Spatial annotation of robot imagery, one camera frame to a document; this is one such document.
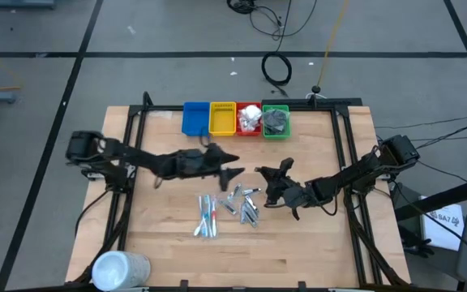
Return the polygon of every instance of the blue bin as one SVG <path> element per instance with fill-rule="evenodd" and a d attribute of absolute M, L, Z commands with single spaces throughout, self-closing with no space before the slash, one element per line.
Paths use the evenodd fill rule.
<path fill-rule="evenodd" d="M 210 102 L 185 102 L 183 104 L 182 132 L 188 136 L 208 135 L 209 112 Z"/>

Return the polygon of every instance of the plastic bin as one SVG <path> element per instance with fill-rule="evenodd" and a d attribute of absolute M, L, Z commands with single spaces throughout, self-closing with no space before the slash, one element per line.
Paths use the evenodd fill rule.
<path fill-rule="evenodd" d="M 209 112 L 210 102 L 185 102 L 183 104 L 182 132 L 188 136 L 208 135 Z"/>
<path fill-rule="evenodd" d="M 239 110 L 245 109 L 248 105 L 257 105 L 257 107 L 261 109 L 260 102 L 238 102 L 236 104 L 236 106 L 237 106 L 236 111 L 235 111 L 236 112 L 235 118 L 237 119 L 237 126 L 236 126 L 236 129 L 235 129 L 235 134 L 236 135 L 239 135 L 239 136 L 257 136 L 257 135 L 260 135 L 260 132 L 262 131 L 262 127 L 260 126 L 260 122 L 262 122 L 262 121 L 259 121 L 259 125 L 255 128 L 255 131 L 252 131 L 252 132 L 243 132 L 243 131 L 241 131 L 241 125 L 239 124 L 239 117 L 238 117 Z"/>
<path fill-rule="evenodd" d="M 268 110 L 284 110 L 289 112 L 289 107 L 287 105 L 263 105 L 263 113 Z M 284 140 L 288 139 L 291 136 L 291 116 L 288 117 L 288 124 L 284 130 L 284 133 L 280 135 L 269 135 L 266 133 L 266 128 L 263 127 L 263 136 L 266 139 L 270 140 Z"/>
<path fill-rule="evenodd" d="M 214 136 L 229 136 L 235 134 L 237 111 L 235 102 L 211 102 L 210 123 L 208 130 Z"/>

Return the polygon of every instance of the coiled black cable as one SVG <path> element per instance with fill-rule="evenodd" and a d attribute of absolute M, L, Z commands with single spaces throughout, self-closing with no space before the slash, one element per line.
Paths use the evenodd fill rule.
<path fill-rule="evenodd" d="M 282 62 L 284 62 L 285 66 L 288 68 L 288 75 L 285 77 L 285 79 L 275 80 L 275 79 L 273 79 L 272 77 L 270 77 L 268 75 L 268 73 L 266 72 L 266 61 L 268 60 L 269 57 L 277 57 L 280 60 L 282 60 Z M 291 74 L 293 73 L 293 68 L 291 67 L 291 62 L 289 62 L 289 60 L 283 54 L 279 54 L 276 51 L 275 52 L 269 52 L 269 53 L 264 55 L 263 62 L 260 64 L 260 68 L 263 71 L 264 78 L 266 78 L 266 80 L 271 85 L 275 86 L 275 88 L 277 88 L 279 90 L 279 92 L 283 96 L 287 97 L 288 93 L 284 89 L 280 88 L 280 86 L 284 86 L 284 85 L 288 84 L 289 81 L 291 80 Z"/>
<path fill-rule="evenodd" d="M 282 35 L 284 36 L 285 35 L 285 28 L 288 24 L 288 18 L 289 18 L 289 10 L 291 9 L 291 1 L 292 0 L 289 0 L 289 3 L 288 3 L 288 11 L 285 13 L 285 22 L 284 22 L 284 29 L 282 30 Z M 263 61 L 262 63 L 260 64 L 260 67 L 263 71 L 263 75 L 264 75 L 264 78 L 266 78 L 266 80 L 273 86 L 275 86 L 275 88 L 277 88 L 279 90 L 279 92 L 285 96 L 285 97 L 288 97 L 288 93 L 280 88 L 280 86 L 284 86 L 286 85 L 287 83 L 289 83 L 289 81 L 291 80 L 291 74 L 293 73 L 293 70 L 292 70 L 292 67 L 291 67 L 291 62 L 283 55 L 283 54 L 279 54 L 278 51 L 279 49 L 281 48 L 281 45 L 282 45 L 282 41 L 284 40 L 284 37 L 281 37 L 281 41 L 279 42 L 279 46 L 276 47 L 276 50 L 275 52 L 268 52 L 267 54 L 264 55 L 263 57 Z M 284 62 L 285 66 L 288 68 L 288 75 L 285 77 L 284 80 L 275 80 L 273 79 L 272 77 L 270 77 L 268 75 L 268 73 L 266 72 L 266 61 L 268 60 L 269 57 L 277 57 L 279 58 L 280 60 L 282 60 L 282 62 Z"/>

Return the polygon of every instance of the green bin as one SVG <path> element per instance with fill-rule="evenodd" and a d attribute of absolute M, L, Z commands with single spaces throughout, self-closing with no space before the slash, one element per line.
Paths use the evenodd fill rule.
<path fill-rule="evenodd" d="M 289 107 L 287 105 L 263 105 L 263 113 L 268 111 L 268 110 L 284 110 L 286 112 L 289 112 Z M 266 127 L 264 126 L 264 120 L 263 120 L 263 135 L 264 138 L 270 139 L 270 140 L 285 140 L 288 139 L 291 136 L 291 115 L 288 117 L 288 124 L 285 128 L 284 133 L 280 135 L 270 135 L 266 132 Z"/>

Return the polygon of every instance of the pile of metal parts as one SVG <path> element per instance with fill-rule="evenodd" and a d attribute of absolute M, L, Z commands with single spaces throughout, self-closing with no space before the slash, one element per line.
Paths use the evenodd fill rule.
<path fill-rule="evenodd" d="M 259 191 L 261 191 L 260 188 L 243 190 L 242 184 L 238 183 L 226 199 L 219 200 L 218 202 L 221 206 L 225 207 L 230 214 L 235 216 L 237 213 L 240 213 L 241 224 L 250 223 L 253 228 L 256 228 L 259 224 L 259 209 L 255 206 L 250 196 Z M 241 197 L 242 202 L 237 209 L 235 205 Z"/>

